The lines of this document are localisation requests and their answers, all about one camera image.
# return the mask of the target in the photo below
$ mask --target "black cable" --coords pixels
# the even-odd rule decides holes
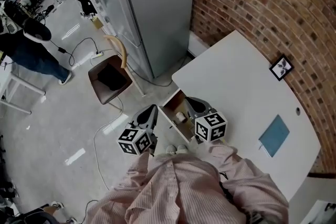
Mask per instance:
[[[95,45],[95,48],[96,48],[96,51],[97,51],[97,53],[98,53],[97,44],[96,44],[96,42],[93,40],[92,37],[87,37],[87,38],[83,39],[80,43],[78,43],[78,44],[75,46],[75,48],[74,48],[74,50],[72,51],[72,53],[68,53],[68,52],[65,50],[65,53],[68,54],[68,55],[70,55],[70,57],[69,57],[69,65],[70,65],[71,67],[73,67],[73,66],[75,65],[75,58],[74,58],[74,52],[75,52],[75,50],[77,49],[77,47],[78,47],[84,40],[87,40],[87,39],[91,39],[91,40],[93,41],[93,43],[94,43],[94,45]],[[57,48],[61,48],[61,47],[57,46],[52,40],[50,40],[50,41],[51,41],[51,43],[54,44]]]
[[[0,66],[5,67],[5,69],[6,69],[6,66],[11,65],[11,64],[13,64],[13,63],[14,63],[14,62],[5,62],[5,65],[0,65]]]
[[[221,173],[221,172],[219,172],[219,173],[220,173],[222,176],[224,176],[224,177],[226,178],[226,180],[228,180],[226,173]]]
[[[83,224],[85,219],[86,219],[86,215],[87,215],[87,210],[88,210],[88,205],[93,202],[93,201],[97,201],[97,200],[90,200],[87,204],[86,204],[86,207],[85,207],[85,216],[83,218],[83,221],[80,223],[80,224]]]
[[[68,52],[66,52],[67,54],[70,54],[70,58],[69,58],[69,65],[71,66],[71,67],[73,67],[74,65],[75,65],[75,58],[74,58],[74,52],[75,52],[75,50],[77,49],[77,47],[84,41],[84,40],[87,40],[87,39],[91,39],[92,41],[93,41],[93,43],[94,43],[94,45],[95,45],[95,48],[96,48],[96,52],[98,53],[98,48],[97,48],[97,45],[96,45],[96,42],[93,40],[93,38],[92,37],[87,37],[87,38],[85,38],[85,39],[83,39],[80,43],[78,43],[76,46],[75,46],[75,48],[74,48],[74,50],[72,51],[72,53],[70,54],[70,53],[68,53]],[[70,59],[71,58],[73,58],[73,64],[71,64],[70,63]]]
[[[178,70],[180,70],[185,62],[185,60],[187,59],[187,54],[185,55],[180,67],[178,68]],[[149,81],[148,79],[143,78],[142,76],[140,76],[133,68],[131,68],[131,66],[127,63],[128,67],[141,79],[143,79],[144,81],[147,81],[148,83],[154,85],[154,86],[158,86],[158,87],[169,87],[172,83],[173,83],[173,79],[167,84],[167,85],[159,85],[156,83],[153,83],[151,81]]]

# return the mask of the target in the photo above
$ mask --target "brick wall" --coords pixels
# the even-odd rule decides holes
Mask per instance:
[[[237,29],[269,61],[287,55],[322,147],[312,172],[336,173],[336,0],[194,0],[191,28],[209,45]]]

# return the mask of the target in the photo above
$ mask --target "power strip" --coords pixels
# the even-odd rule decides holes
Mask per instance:
[[[98,53],[92,55],[92,56],[91,56],[91,59],[98,58],[98,57],[103,56],[103,55],[104,55],[104,52],[103,52],[103,51],[100,51],[100,52],[98,52]]]

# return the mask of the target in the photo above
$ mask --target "white table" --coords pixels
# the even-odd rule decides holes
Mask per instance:
[[[27,114],[31,114],[31,111],[25,110],[15,104],[10,103],[15,91],[17,90],[18,86],[20,84],[26,86],[27,88],[30,88],[33,91],[38,92],[41,95],[45,95],[46,92],[44,90],[41,90],[37,88],[36,86],[30,84],[29,82],[19,78],[17,75],[13,73],[13,64],[7,65],[6,68],[4,68],[5,63],[11,63],[13,62],[10,57],[6,56],[4,60],[1,63],[0,67],[0,103],[7,105],[11,108],[20,110],[22,112],[25,112]],[[15,84],[13,85],[12,89],[9,90],[8,85],[11,80],[15,81]],[[1,97],[6,94],[6,100],[1,99]]]
[[[228,120],[225,141],[269,173],[290,200],[309,173],[320,143],[298,99],[269,67],[267,59],[234,31],[176,72],[173,81],[186,96],[223,112]],[[258,139],[278,114],[290,133],[272,158]]]

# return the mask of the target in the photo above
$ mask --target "jeans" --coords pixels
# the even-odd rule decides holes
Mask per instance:
[[[38,73],[52,75],[61,81],[65,81],[70,72],[60,66],[58,61],[40,43],[20,42],[14,53],[8,56],[20,66]]]

